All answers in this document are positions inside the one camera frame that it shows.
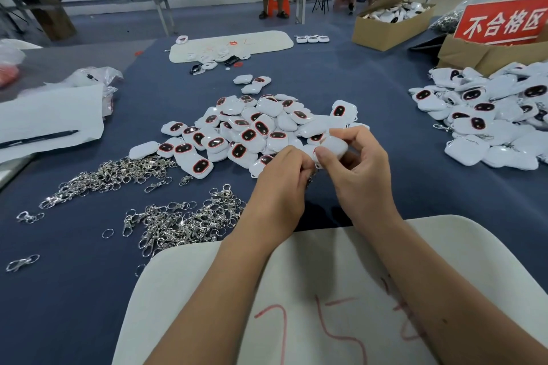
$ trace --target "black pen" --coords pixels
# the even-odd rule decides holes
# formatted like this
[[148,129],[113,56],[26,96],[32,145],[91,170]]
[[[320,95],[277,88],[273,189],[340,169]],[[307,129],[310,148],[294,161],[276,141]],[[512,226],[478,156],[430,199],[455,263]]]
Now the black pen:
[[0,149],[7,149],[8,147],[19,146],[21,144],[34,143],[35,141],[57,139],[59,137],[70,136],[71,134],[78,133],[78,132],[79,130],[68,130],[66,132],[51,133],[51,134],[45,134],[42,136],[31,137],[30,139],[5,141],[4,143],[0,143]]

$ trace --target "pile of white devices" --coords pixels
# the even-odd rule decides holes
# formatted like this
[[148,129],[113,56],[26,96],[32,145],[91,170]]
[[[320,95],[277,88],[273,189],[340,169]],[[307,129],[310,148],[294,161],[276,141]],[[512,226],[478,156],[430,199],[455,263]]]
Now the pile of white devices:
[[[271,79],[265,76],[259,79],[256,85],[260,91],[264,82]],[[237,81],[245,84],[254,80],[251,75],[244,75],[235,78],[234,82]],[[129,151],[129,157],[142,159],[154,153],[174,157],[183,171],[197,179],[205,178],[213,170],[214,162],[229,159],[256,178],[275,154],[293,145],[308,154],[320,168],[315,148],[327,147],[341,158],[348,145],[329,135],[329,130],[362,125],[356,122],[357,115],[356,106],[343,100],[333,103],[329,115],[320,115],[285,94],[222,97],[193,126],[170,121],[161,128],[162,133],[170,136],[168,140],[135,146]],[[199,151],[205,151],[207,157]]]
[[430,70],[434,85],[411,88],[421,111],[452,133],[445,153],[466,166],[535,170],[548,163],[548,63],[513,62],[488,78],[472,68]]
[[369,18],[381,22],[397,23],[414,18],[428,9],[430,8],[423,7],[419,2],[400,3],[388,9],[379,9],[369,13],[364,16],[364,19]]

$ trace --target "person's left hand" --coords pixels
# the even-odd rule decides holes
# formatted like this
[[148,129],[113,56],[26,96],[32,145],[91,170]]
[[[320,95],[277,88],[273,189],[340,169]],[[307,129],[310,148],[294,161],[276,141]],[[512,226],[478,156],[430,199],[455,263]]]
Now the person's left hand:
[[231,235],[271,252],[291,236],[305,209],[305,188],[314,161],[293,146],[285,147],[263,169]]

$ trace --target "forearm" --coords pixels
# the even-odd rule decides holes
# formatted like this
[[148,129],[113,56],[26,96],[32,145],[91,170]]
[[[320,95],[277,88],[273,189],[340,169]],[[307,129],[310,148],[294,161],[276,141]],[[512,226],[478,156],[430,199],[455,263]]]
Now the forearm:
[[223,241],[204,279],[145,365],[235,362],[257,280],[269,255],[236,232]]
[[548,361],[548,350],[443,260],[399,215],[359,228],[445,365]]

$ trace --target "gray floor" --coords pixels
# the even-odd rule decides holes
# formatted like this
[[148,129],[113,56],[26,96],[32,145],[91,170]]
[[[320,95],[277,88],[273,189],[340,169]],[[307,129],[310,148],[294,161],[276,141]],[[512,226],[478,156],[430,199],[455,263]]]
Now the gray floor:
[[[341,9],[336,12],[333,12],[331,9],[325,15],[322,11],[318,10],[312,13],[313,1],[309,2],[306,6],[307,23],[330,23],[341,27],[353,26],[354,17],[347,14],[347,9]],[[432,2],[437,3],[436,14],[441,15],[461,1],[433,0]],[[330,1],[330,6],[333,6],[333,0]],[[359,11],[362,8],[362,6],[358,6],[357,10]],[[210,30],[218,27],[219,21],[223,21],[225,26],[228,24],[229,28],[235,34],[249,32],[250,25],[252,25],[252,31],[260,31],[262,29],[295,23],[295,5],[291,5],[291,18],[287,20],[274,17],[260,21],[258,15],[261,10],[261,3],[243,3],[239,5],[174,9],[173,16],[178,33],[189,35],[190,37],[207,37],[208,35],[216,34],[215,31],[211,32]],[[65,41],[49,42],[43,35],[32,32],[27,32],[24,39],[41,46],[73,46],[90,43],[155,39],[165,36],[156,10],[106,13],[103,15],[79,15],[73,16],[71,19],[78,30],[78,34]]]

